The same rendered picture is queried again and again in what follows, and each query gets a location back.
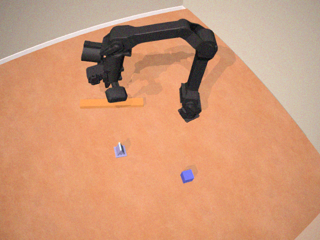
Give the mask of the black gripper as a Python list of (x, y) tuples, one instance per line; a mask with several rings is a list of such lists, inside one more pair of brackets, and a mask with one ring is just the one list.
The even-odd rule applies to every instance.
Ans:
[(120, 68), (111, 68), (108, 67), (105, 62), (106, 58), (104, 57), (101, 62), (98, 62), (98, 65), (103, 64), (104, 62), (104, 67), (106, 69), (106, 74), (107, 74), (107, 82), (105, 82), (105, 88), (108, 88), (110, 84), (112, 85), (112, 88), (108, 88), (105, 92), (106, 98), (108, 103), (118, 103), (118, 102), (123, 102), (126, 101), (128, 98), (127, 92), (123, 86), (119, 85), (118, 81), (122, 81), (122, 75), (121, 72), (124, 71), (124, 67)]

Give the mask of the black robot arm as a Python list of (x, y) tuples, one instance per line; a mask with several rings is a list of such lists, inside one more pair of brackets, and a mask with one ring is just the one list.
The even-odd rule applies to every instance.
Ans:
[[(212, 30), (193, 23), (185, 18), (177, 21), (156, 23), (134, 27), (131, 25), (114, 26), (103, 37), (102, 43), (84, 41), (81, 61), (105, 64), (113, 69), (123, 66), (125, 56), (131, 57), (132, 48), (137, 44), (165, 39), (182, 38), (195, 49), (195, 56), (186, 83), (181, 83), (179, 94), (182, 108), (179, 114), (186, 123), (198, 118), (202, 111), (199, 86), (203, 79), (208, 61), (218, 51), (217, 41)], [(86, 77), (91, 85), (108, 82), (104, 61), (102, 64), (86, 68)]]

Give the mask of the orange bar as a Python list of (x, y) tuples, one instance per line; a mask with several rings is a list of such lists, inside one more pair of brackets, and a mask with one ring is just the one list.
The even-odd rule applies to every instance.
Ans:
[(81, 99), (80, 109), (138, 108), (143, 107), (143, 97), (127, 98), (126, 101), (108, 103), (107, 98)]

